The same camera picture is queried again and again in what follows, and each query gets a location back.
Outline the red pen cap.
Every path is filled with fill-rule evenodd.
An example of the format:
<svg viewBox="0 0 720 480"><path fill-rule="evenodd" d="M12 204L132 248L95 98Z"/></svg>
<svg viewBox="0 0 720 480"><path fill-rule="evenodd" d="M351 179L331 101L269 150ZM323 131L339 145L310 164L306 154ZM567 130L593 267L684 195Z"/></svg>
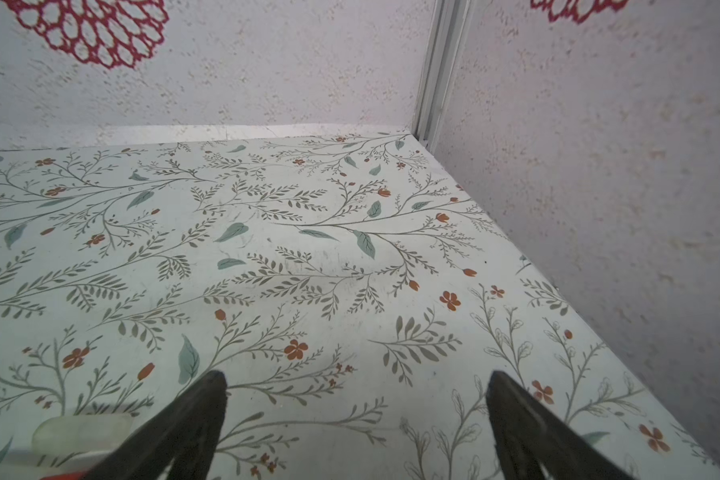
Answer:
<svg viewBox="0 0 720 480"><path fill-rule="evenodd" d="M40 480L83 480L86 475L85 471L65 472L56 475L42 477Z"/></svg>

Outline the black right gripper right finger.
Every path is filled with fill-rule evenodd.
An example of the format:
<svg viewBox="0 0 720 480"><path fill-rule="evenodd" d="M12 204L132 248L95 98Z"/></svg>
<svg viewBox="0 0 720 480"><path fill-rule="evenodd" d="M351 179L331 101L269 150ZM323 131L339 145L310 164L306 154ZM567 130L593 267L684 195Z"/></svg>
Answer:
<svg viewBox="0 0 720 480"><path fill-rule="evenodd" d="M497 458L506 479L629 477L508 374L492 372L486 404Z"/></svg>

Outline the translucent white pen cap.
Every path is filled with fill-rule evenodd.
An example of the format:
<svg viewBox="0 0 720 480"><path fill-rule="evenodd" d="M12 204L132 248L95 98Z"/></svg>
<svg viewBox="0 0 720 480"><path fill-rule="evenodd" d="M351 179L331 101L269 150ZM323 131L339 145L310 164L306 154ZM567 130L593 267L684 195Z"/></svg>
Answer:
<svg viewBox="0 0 720 480"><path fill-rule="evenodd" d="M34 431L31 449L52 456L111 451L130 436L132 426L129 414L55 417Z"/></svg>

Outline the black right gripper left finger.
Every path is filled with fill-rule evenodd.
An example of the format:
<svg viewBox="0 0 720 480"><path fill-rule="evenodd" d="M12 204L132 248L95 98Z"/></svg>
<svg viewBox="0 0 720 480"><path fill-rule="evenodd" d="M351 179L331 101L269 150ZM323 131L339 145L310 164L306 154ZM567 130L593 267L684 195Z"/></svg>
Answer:
<svg viewBox="0 0 720 480"><path fill-rule="evenodd" d="M225 375L212 370L151 418L85 479L204 479L227 408Z"/></svg>

